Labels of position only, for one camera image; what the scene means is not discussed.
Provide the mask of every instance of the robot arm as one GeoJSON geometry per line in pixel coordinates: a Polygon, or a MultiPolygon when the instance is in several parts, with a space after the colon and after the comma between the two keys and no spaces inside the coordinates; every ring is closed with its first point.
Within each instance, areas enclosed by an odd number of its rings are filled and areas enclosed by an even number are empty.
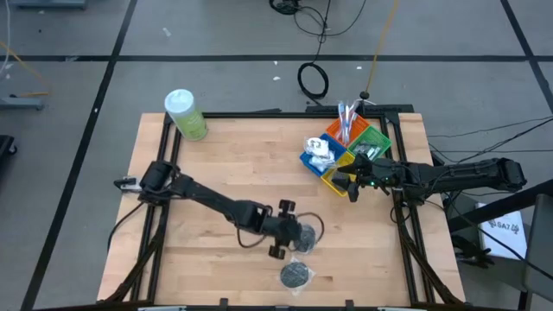
{"type": "Polygon", "coordinates": [[[152,162],[140,181],[142,191],[138,200],[159,205],[164,200],[194,200],[204,206],[222,213],[226,220],[239,230],[275,238],[275,245],[269,248],[269,256],[284,259],[285,251],[281,247],[289,246],[291,241],[299,240],[302,226],[293,213],[295,202],[281,200],[277,217],[272,216],[272,207],[250,200],[232,200],[212,189],[201,185],[170,162],[152,162]]]}
{"type": "Polygon", "coordinates": [[[347,190],[351,202],[357,201],[359,186],[380,187],[386,194],[387,187],[401,187],[406,198],[421,205],[431,194],[477,187],[515,192],[526,184],[520,164],[505,158],[432,167],[390,159],[372,162],[366,155],[357,155],[352,164],[338,171],[356,176],[355,181],[345,176],[333,179],[347,190]]]}

